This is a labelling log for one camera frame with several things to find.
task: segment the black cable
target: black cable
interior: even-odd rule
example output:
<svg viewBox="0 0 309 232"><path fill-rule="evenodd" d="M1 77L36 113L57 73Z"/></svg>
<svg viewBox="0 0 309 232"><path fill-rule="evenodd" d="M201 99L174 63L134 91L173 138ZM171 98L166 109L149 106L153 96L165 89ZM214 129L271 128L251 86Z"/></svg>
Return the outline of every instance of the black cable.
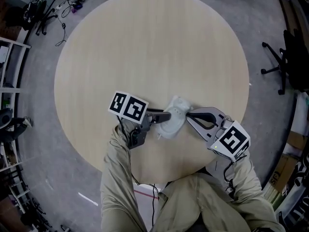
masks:
<svg viewBox="0 0 309 232"><path fill-rule="evenodd" d="M62 4L65 4L67 2L67 0L64 0L63 2L61 2L58 6L61 6Z"/></svg>
<svg viewBox="0 0 309 232"><path fill-rule="evenodd" d="M154 184L154 187L153 187L153 195L154 195L154 198L153 198L153 217L152 217L152 222L153 222L153 226L154 226L154 216L155 216L155 184Z"/></svg>
<svg viewBox="0 0 309 232"><path fill-rule="evenodd" d="M60 46L62 43L67 42L64 38L66 37L66 30L63 29L63 39L62 41L59 41L57 44L55 44L55 46Z"/></svg>
<svg viewBox="0 0 309 232"><path fill-rule="evenodd" d="M68 14L69 14L69 13L70 13L70 11L71 11L71 6L73 5L72 3L70 3L70 1L69 1L69 0L67 0L67 2L68 2L68 7L66 7L66 8L62 11L62 13L61 13L61 17L62 17L62 18L65 18L65 17L67 17L67 16L68 16ZM63 15L63 14L64 14L64 12L65 12L67 9L69 9L69 12L67 12L67 14L66 14L66 15Z"/></svg>
<svg viewBox="0 0 309 232"><path fill-rule="evenodd" d="M136 183L136 185L140 185L140 183L137 181L137 179L134 177L134 175L133 174L131 174L132 175L132 178L134 179L134 181L135 181L135 183ZM152 188L154 188L155 189L155 191L157 192L157 193L159 193L159 190L158 190L158 188L156 188L154 185L152 185L152 184L145 184L145 185L148 185L148 186L151 186Z"/></svg>
<svg viewBox="0 0 309 232"><path fill-rule="evenodd" d="M240 157L237 161L239 161L239 160L241 160L241 159L243 159L243 158L245 158L247 155L244 155L244 156L242 156L242 157ZM227 178L226 178L226 171L235 163L235 162L230 162L230 164L224 169L224 171L223 171L223 176L224 176L224 180L228 183L228 188L227 189L229 189L229 188L231 188L232 189L232 192L235 192L236 190L235 190L235 188L234 188L234 186L233 186L233 179L230 179L230 180L228 180Z"/></svg>
<svg viewBox="0 0 309 232"><path fill-rule="evenodd" d="M124 136L126 136L125 135L125 128L124 128L124 125L122 124L122 121L121 121L121 119L120 119L120 117L117 115L117 118L118 118L118 121L119 121L119 124L120 124L120 130L121 130L121 132L122 132L122 134L124 135Z"/></svg>
<svg viewBox="0 0 309 232"><path fill-rule="evenodd" d="M67 42L64 38L66 37L66 24L62 23L59 19L59 17L57 17L58 21L61 23L61 26L63 28L63 39L62 41L59 41L57 44L55 44L55 46L60 46L62 43Z"/></svg>

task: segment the white shelf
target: white shelf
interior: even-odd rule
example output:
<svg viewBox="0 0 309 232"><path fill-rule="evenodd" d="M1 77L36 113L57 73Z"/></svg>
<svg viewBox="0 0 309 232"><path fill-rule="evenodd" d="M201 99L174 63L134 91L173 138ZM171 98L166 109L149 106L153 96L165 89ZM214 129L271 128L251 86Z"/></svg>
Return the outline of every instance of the white shelf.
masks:
<svg viewBox="0 0 309 232"><path fill-rule="evenodd" d="M19 206L19 209L22 211L22 213L25 213L25 210L24 210L24 208L23 208L23 206L22 206L18 196L15 194L15 192L13 191L13 189L10 186L9 186L9 188L11 190L11 193L12 193L13 197L16 199L16 202L17 202L17 204Z"/></svg>
<svg viewBox="0 0 309 232"><path fill-rule="evenodd" d="M8 65L8 62L9 62L10 53L11 53L12 48L13 48L13 43L10 43L9 51L8 51L8 54L6 55L6 60L5 60L4 64L3 64L3 68L2 68L0 87L3 87L4 74L5 74L6 66Z"/></svg>
<svg viewBox="0 0 309 232"><path fill-rule="evenodd" d="M5 171L5 170L8 170L8 169L10 169L10 168L13 168L13 167L15 167L15 166L17 166L17 165L19 165L19 164L21 164L21 161L20 161L19 163L16 163L16 164L14 164L14 165L9 166L9 167L0 169L0 172Z"/></svg>
<svg viewBox="0 0 309 232"><path fill-rule="evenodd" d="M11 185L11 187L16 187L17 185L19 185L19 184L21 184L21 183L23 183L23 181L18 181L18 182L16 182L16 183L14 183L13 185Z"/></svg>
<svg viewBox="0 0 309 232"><path fill-rule="evenodd" d="M31 46L26 45L26 44L22 44L22 43L19 43L19 42L16 42L16 41L12 41L12 40L9 40L9 39L5 39L3 37L0 37L0 41L4 41L4 42L9 44L9 51L8 51L5 63L3 65L3 68L2 68L2 75L1 75L1 79L0 79L0 92L2 92L2 93L19 93L20 89L16 88L16 85L17 85L17 81L18 81L20 67L22 65L26 50L30 49ZM19 55L18 55L17 63L16 63L16 66L15 66L15 71L14 71L14 74L13 74L13 81L12 81L13 87L12 88L11 87L3 87L5 72L8 70L8 63L9 63L9 59L10 59L10 54L12 53L12 49L13 49L14 45L17 45L20 48L20 52L19 52Z"/></svg>
<svg viewBox="0 0 309 232"><path fill-rule="evenodd" d="M28 192L30 192L30 190L28 189L28 190L26 190L26 191L24 191L24 192L22 192L21 194L19 194L17 197L18 198L20 198L20 197L22 197L22 196L24 196L25 194L27 194Z"/></svg>
<svg viewBox="0 0 309 232"><path fill-rule="evenodd" d="M20 92L20 89L16 88L18 76L19 76L19 71L20 71L21 65L23 63L25 52L26 52L27 49L30 49L31 46L23 44L23 43L16 42L16 41L12 41L12 40L9 40L9 39L5 39L3 37L0 37L0 41L8 43L8 46L9 46L8 54L7 54L6 60L3 64L3 67L2 67L2 70L1 70L2 75L1 75L1 79L0 79L0 102L2 100L2 94L3 93L11 93L10 108L13 110L13 117L14 117L15 94ZM3 87L6 71L8 71L8 69L10 69L11 66L14 66L14 63L15 63L15 62L13 62L13 64L11 64L11 65L9 64L10 54L12 54L12 49L14 48L14 46L18 46L17 48L20 48L20 51L19 51L19 55L18 55L18 58L17 58L16 65L15 65L15 70L13 72L13 70L11 69L11 72L10 72L12 74L11 78L13 77L13 80L12 80L12 83L11 83L13 87ZM21 163L21 161L18 159L15 141L12 141L11 145L12 145L13 152L14 152L14 155L15 155L15 158L16 158L16 163L13 164L13 165L10 165L10 163L7 161L7 158L6 158L4 146L0 146L0 152L4 157L4 162L5 162L5 165L6 165L5 168L0 169L0 172L5 171L7 169L10 169L12 167L15 167L15 166L17 166Z"/></svg>
<svg viewBox="0 0 309 232"><path fill-rule="evenodd" d="M0 41L5 41L7 43L13 43L13 44L16 44L18 46L22 46L22 47L29 48L29 49L31 48L30 45L22 44L22 43L19 43L17 41L12 41L12 40L9 40L9 39L3 38L3 37L0 37Z"/></svg>
<svg viewBox="0 0 309 232"><path fill-rule="evenodd" d="M13 83L12 83L13 87L16 87L16 85L17 85L19 70L20 70L21 64L23 62L23 58L24 58L26 49L27 49L26 47L21 48L21 51L19 53L17 66L16 66L15 73L14 73L14 79L13 79Z"/></svg>

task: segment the person's hand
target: person's hand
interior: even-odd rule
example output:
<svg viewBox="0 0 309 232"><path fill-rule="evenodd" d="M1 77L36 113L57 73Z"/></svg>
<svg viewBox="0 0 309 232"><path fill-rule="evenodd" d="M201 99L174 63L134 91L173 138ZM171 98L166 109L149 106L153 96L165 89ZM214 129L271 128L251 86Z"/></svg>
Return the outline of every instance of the person's hand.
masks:
<svg viewBox="0 0 309 232"><path fill-rule="evenodd" d="M126 144L128 144L130 140L131 132L138 127L139 125L137 123L123 118L121 119L121 123L118 124L116 130L117 130L118 135L122 136Z"/></svg>

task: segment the cardboard box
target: cardboard box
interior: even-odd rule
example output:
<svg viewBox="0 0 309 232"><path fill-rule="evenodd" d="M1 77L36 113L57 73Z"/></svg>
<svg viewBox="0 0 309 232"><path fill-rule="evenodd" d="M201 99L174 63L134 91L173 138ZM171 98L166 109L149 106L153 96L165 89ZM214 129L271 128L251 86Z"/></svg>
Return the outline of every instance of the cardboard box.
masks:
<svg viewBox="0 0 309 232"><path fill-rule="evenodd" d="M272 174L270 184L278 191L282 192L290 179L298 160L292 156L282 154L277 167Z"/></svg>
<svg viewBox="0 0 309 232"><path fill-rule="evenodd" d="M287 143L295 148L303 150L306 146L308 137L303 136L297 132L290 131Z"/></svg>

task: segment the chair leg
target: chair leg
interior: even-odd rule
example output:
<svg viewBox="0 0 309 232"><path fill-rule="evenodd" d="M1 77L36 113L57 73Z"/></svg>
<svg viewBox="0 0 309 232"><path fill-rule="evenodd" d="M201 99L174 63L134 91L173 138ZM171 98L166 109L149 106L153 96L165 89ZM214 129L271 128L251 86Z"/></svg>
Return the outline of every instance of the chair leg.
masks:
<svg viewBox="0 0 309 232"><path fill-rule="evenodd" d="M46 18L49 16L49 14L51 13L51 12L55 12L55 9L51 9L51 10L49 10L49 11L47 11L46 13L45 13L45 15L43 15L43 20L47 20Z"/></svg>
<svg viewBox="0 0 309 232"><path fill-rule="evenodd" d="M270 70L265 70L265 69L261 69L261 74L267 74L267 73L271 73L271 72L275 72L275 71L278 71L278 70L280 70L280 66L278 66L278 67L275 67L275 68L273 68L273 69L270 69Z"/></svg>
<svg viewBox="0 0 309 232"><path fill-rule="evenodd" d="M281 69L281 81L282 81L282 89L278 90L279 95L284 95L285 94L285 81L286 81L286 73L285 69Z"/></svg>
<svg viewBox="0 0 309 232"><path fill-rule="evenodd" d="M43 35L46 35L46 32L44 31L45 22L46 22L46 21L42 21L42 22L41 22L41 29L42 29L42 34L43 34Z"/></svg>
<svg viewBox="0 0 309 232"><path fill-rule="evenodd" d="M47 17L47 18L45 19L45 21L48 21L49 19L54 18L54 17L57 18L58 15L56 15L56 14L55 14L55 15L51 15L51 16Z"/></svg>
<svg viewBox="0 0 309 232"><path fill-rule="evenodd" d="M279 63L279 65L282 65L282 60L281 58L278 56L278 54L270 47L269 44L265 43L265 42L262 42L262 46L263 47L267 47L270 52L272 53L272 55L275 57L276 61Z"/></svg>
<svg viewBox="0 0 309 232"><path fill-rule="evenodd" d="M38 29L35 32L35 34L38 35L38 36L40 35L39 31L40 31L41 27L42 27L42 22L39 24Z"/></svg>

